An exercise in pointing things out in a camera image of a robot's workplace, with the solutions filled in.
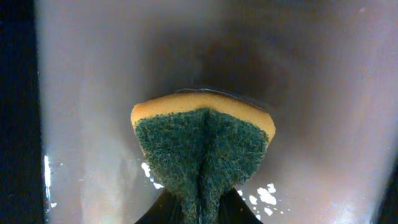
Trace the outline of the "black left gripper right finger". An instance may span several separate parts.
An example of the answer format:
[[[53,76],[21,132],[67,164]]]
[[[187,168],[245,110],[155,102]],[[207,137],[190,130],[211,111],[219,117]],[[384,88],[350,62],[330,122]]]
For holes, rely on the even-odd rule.
[[[235,188],[220,197],[218,224],[263,224]]]

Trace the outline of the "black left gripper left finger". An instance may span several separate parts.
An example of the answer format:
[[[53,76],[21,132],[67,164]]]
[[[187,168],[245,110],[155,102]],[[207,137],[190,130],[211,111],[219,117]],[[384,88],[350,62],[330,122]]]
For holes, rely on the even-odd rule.
[[[183,213],[181,201],[164,190],[148,211],[134,224],[182,224]]]

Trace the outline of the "yellow green sponge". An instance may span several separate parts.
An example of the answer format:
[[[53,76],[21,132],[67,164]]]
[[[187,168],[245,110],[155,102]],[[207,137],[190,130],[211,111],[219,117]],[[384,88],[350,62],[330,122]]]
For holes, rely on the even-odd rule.
[[[266,111],[204,91],[140,103],[131,123],[153,175],[191,224],[218,223],[220,197],[257,172],[275,135]]]

